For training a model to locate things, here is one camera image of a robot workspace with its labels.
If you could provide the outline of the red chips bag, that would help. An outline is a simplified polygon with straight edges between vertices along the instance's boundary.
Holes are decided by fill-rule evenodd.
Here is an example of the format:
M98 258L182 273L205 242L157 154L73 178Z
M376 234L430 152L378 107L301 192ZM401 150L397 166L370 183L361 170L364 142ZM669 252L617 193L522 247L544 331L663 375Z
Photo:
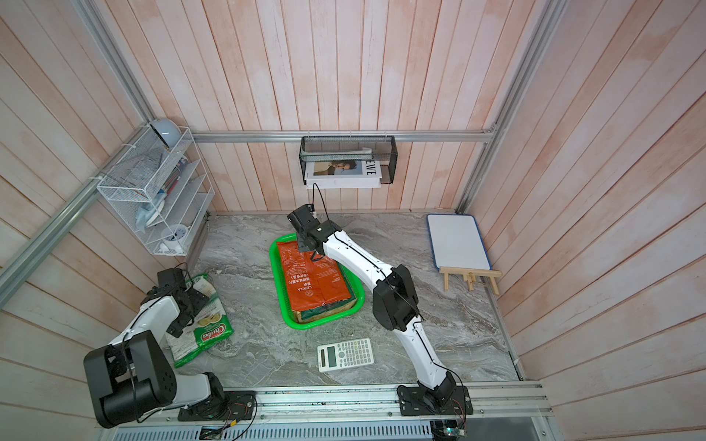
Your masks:
M336 261L314 252L300 252L298 244L278 243L290 307L299 322L356 301Z

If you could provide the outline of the light green white chips bag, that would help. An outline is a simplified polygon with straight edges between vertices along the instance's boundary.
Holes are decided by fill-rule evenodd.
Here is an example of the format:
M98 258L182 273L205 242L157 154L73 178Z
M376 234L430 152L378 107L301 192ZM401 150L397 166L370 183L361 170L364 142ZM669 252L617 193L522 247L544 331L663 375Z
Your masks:
M165 335L176 369L184 367L199 354L233 334L233 327L211 278L203 273L193 277L189 284L206 295L209 301L196 315L194 322L184 328L179 338Z

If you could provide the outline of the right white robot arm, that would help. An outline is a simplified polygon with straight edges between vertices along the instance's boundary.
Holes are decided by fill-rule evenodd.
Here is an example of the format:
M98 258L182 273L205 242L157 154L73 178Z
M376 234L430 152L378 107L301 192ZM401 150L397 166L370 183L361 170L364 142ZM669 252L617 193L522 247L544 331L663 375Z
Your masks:
M306 251L332 258L371 290L375 319L395 334L417 373L415 386L397 387L402 415L472 415L468 389L459 375L442 364L426 335L408 268L374 257L332 220L317 220L312 204L295 209L288 220Z

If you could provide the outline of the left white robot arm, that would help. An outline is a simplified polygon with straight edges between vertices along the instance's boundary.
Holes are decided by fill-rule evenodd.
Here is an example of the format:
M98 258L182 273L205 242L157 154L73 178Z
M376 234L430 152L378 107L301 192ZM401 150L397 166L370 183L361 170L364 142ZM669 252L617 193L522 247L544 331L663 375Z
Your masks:
M165 336L182 336L208 301L187 270L163 270L126 329L85 356L90 402L102 427L141 424L172 410L178 411L180 422L219 423L220 433L242 421L255 421L258 403L253 391L226 391L211 372L179 375L161 348Z

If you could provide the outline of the green plastic basket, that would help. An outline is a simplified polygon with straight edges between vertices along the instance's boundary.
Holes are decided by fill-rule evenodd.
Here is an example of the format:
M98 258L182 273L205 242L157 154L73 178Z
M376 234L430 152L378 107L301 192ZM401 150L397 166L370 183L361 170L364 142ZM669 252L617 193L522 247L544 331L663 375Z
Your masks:
M349 293L355 297L356 301L353 301L353 303L351 303L351 306L345 310L341 310L340 308L332 309L328 312L325 312L320 318L317 318L307 323L299 323L295 319L295 312L290 307L289 296L286 292L284 271L282 269L281 257L279 256L279 249L277 247L278 243L297 244L296 234L291 233L279 237L272 243L272 245L270 246L270 251L268 251L268 254L270 255L270 264L275 284L275 290L277 292L279 306L281 307L281 315L286 325L295 330L312 329L316 326L324 325L325 323L331 323L344 317L351 316L363 307L365 303L365 292L360 279L356 277L351 271L349 271L345 266L340 265L339 268L342 272L343 279L346 281Z

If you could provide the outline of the white cup in rack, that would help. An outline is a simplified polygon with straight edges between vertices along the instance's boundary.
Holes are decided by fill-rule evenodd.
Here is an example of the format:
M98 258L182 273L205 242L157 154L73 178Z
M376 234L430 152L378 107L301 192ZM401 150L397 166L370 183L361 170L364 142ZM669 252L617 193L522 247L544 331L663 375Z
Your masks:
M189 235L189 228L183 224L167 225L163 229L162 249L173 254L182 254Z

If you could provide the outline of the white book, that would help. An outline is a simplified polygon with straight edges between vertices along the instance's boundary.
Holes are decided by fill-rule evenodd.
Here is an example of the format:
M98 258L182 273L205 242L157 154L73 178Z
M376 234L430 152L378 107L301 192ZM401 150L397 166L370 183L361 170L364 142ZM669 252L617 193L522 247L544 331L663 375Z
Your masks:
M304 161L303 181L309 189L378 189L382 185L381 163L369 149L361 154L325 153Z

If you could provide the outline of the white calculator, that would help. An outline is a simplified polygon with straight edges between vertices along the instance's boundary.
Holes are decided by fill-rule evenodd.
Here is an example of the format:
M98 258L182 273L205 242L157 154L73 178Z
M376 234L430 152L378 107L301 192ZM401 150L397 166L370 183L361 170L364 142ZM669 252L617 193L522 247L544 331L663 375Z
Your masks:
M362 338L337 344L320 345L317 348L320 372L352 369L374 363L371 340Z

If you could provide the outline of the blue framed whiteboard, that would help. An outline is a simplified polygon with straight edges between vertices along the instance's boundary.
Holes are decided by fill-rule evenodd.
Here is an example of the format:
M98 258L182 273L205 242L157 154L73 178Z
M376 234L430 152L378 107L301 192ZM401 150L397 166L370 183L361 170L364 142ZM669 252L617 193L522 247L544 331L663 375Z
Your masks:
M474 216L429 214L427 222L438 269L493 269Z

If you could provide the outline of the small wooden easel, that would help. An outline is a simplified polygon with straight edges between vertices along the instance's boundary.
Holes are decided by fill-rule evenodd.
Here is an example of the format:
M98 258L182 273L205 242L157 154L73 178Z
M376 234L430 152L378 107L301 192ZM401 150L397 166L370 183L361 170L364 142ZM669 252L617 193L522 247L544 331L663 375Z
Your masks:
M449 268L448 266L442 266L439 269L439 273L443 275L443 288L445 291L450 289L450 276L458 275L466 282L469 290L474 289L474 284L477 283L478 279L486 279L487 286L491 288L493 294L496 296L500 295L498 279L503 276L501 271L492 269Z

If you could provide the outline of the black mesh wall basket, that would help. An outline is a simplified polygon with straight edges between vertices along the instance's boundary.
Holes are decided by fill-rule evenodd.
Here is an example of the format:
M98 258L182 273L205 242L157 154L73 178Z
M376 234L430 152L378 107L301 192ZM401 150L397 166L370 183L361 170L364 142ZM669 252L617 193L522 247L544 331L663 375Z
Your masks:
M299 160L303 183L313 189L378 189L395 181L393 136L304 136Z

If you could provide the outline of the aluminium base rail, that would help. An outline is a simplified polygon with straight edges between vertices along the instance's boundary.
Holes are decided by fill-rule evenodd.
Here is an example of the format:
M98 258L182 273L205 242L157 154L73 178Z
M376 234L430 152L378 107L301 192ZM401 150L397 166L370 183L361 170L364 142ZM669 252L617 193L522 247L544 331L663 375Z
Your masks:
M266 387L225 421L180 421L178 411L102 429L100 440L560 440L546 393L536 381L471 382L436 415L403 402L397 386Z

